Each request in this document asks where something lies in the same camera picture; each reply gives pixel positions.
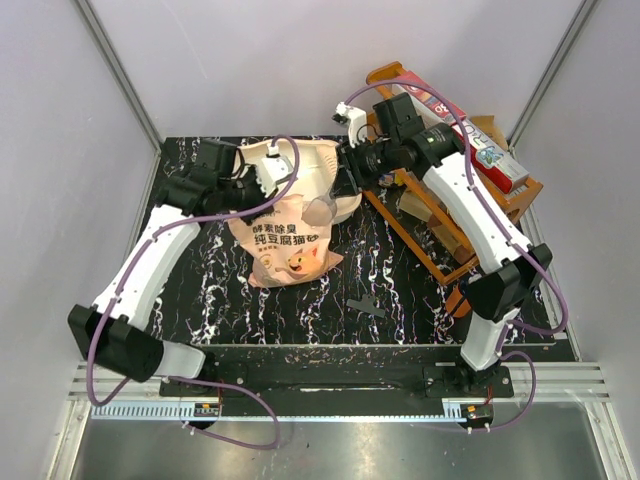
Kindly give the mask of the pink cat litter bag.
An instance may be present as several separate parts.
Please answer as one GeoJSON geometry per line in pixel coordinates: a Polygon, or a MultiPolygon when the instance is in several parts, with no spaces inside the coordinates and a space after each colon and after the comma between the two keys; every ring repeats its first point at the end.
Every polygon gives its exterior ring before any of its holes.
{"type": "Polygon", "coordinates": [[[253,259],[251,286],[276,288],[311,282],[342,262],[343,256],[329,247],[332,224],[306,223],[303,212],[307,206],[301,195],[291,195],[249,224],[242,219],[227,221],[235,240],[253,259]]]}

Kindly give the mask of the clear plastic scoop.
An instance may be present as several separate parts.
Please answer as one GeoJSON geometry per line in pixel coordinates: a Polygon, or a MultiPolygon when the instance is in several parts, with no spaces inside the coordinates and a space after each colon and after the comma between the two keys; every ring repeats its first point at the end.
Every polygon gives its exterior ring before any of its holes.
{"type": "Polygon", "coordinates": [[[331,188],[319,193],[305,194],[301,219],[308,225],[324,227],[331,225],[337,216],[338,206],[331,188]]]}

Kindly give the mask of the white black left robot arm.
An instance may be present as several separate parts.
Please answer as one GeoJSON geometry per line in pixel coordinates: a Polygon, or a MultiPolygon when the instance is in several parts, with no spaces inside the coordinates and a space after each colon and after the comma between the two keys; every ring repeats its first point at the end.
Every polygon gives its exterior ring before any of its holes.
{"type": "Polygon", "coordinates": [[[204,140],[194,162],[169,175],[159,188],[147,225],[115,278],[90,306],[68,316],[85,360],[136,382],[182,377],[195,395],[213,390],[215,369],[192,346],[147,333],[161,288],[206,217],[253,212],[277,191],[263,161],[246,162],[232,144],[204,140]]]}

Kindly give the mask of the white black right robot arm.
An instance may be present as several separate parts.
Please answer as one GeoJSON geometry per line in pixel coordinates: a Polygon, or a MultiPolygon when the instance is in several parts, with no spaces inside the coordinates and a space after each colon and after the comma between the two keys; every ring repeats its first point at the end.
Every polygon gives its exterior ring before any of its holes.
{"type": "Polygon", "coordinates": [[[456,130],[440,122],[424,123],[407,93],[375,105],[381,137],[367,139],[365,111],[344,102],[334,121],[346,126],[347,141],[338,159],[355,190],[365,190],[384,174],[413,173],[444,204],[470,241],[481,273],[463,291],[471,307],[460,358],[446,383],[468,396],[486,389],[496,375],[506,330],[552,260],[550,249],[534,245],[508,218],[478,178],[471,149],[456,130]]]}

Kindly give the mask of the black plastic clip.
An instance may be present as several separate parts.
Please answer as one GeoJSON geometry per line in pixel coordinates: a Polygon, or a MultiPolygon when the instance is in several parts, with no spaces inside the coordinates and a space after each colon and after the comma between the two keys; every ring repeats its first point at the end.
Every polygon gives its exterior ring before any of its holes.
{"type": "Polygon", "coordinates": [[[350,309],[367,315],[372,315],[377,318],[386,317],[385,310],[378,307],[375,298],[370,295],[363,295],[360,299],[348,299],[346,305],[350,309]]]}

